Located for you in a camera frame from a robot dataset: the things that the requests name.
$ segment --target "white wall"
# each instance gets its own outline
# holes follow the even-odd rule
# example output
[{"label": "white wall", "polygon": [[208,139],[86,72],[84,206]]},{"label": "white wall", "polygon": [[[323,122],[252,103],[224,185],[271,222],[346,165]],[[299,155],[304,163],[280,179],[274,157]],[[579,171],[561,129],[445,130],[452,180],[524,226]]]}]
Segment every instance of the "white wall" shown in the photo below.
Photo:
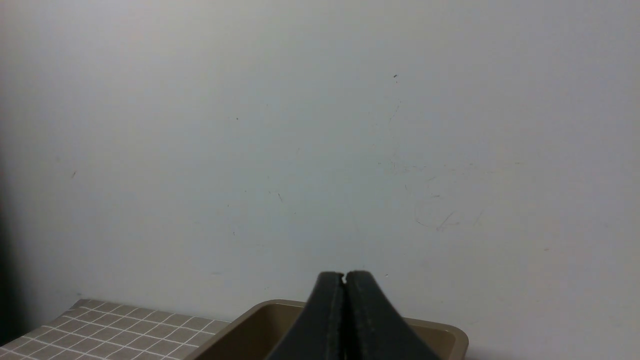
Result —
[{"label": "white wall", "polygon": [[1,1],[31,324],[233,319],[363,268],[472,359],[637,358],[639,8]]}]

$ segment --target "tan baking pan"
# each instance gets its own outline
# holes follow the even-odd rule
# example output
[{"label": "tan baking pan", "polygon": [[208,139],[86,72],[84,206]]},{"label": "tan baking pan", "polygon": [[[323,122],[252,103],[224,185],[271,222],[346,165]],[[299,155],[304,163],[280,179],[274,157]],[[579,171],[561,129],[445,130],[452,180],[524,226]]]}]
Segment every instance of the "tan baking pan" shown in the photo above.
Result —
[{"label": "tan baking pan", "polygon": [[[252,307],[185,360],[263,360],[287,333],[304,302],[270,300]],[[467,335],[442,323],[407,319],[406,322],[442,360],[462,360]]]}]

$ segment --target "grid mat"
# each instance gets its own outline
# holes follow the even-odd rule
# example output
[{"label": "grid mat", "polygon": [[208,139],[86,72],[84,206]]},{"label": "grid mat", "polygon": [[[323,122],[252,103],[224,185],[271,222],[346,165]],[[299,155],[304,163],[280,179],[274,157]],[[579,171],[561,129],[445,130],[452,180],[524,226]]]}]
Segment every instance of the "grid mat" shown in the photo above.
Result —
[{"label": "grid mat", "polygon": [[228,322],[80,300],[0,347],[0,360],[182,360]]}]

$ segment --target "gray checkered surface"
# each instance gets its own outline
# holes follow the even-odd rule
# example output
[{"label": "gray checkered surface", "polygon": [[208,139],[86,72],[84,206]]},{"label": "gray checkered surface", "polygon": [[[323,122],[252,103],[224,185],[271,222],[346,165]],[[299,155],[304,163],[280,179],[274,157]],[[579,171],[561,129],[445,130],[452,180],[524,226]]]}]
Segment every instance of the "gray checkered surface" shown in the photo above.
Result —
[{"label": "gray checkered surface", "polygon": [[182,360],[228,322],[80,300],[0,347],[0,360]]}]

